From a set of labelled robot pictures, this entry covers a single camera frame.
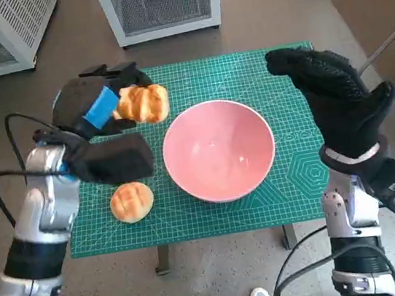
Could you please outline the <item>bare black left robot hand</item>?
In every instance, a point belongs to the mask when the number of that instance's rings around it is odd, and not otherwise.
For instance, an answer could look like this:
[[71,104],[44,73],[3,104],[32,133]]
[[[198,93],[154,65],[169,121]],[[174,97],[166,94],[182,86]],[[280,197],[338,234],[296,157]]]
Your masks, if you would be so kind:
[[70,79],[57,94],[52,110],[52,124],[62,131],[90,140],[95,136],[113,136],[136,126],[129,119],[115,119],[114,111],[123,88],[152,84],[137,68],[136,62],[108,67],[92,66]]

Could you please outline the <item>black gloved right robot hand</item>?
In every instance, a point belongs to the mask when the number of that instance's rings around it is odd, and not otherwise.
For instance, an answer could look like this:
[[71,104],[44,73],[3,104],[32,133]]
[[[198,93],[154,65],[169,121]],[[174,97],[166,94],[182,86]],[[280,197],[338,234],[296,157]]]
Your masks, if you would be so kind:
[[265,61],[272,75],[289,77],[303,94],[326,147],[356,159],[378,143],[395,97],[391,82],[368,90],[350,61],[328,50],[282,48]]

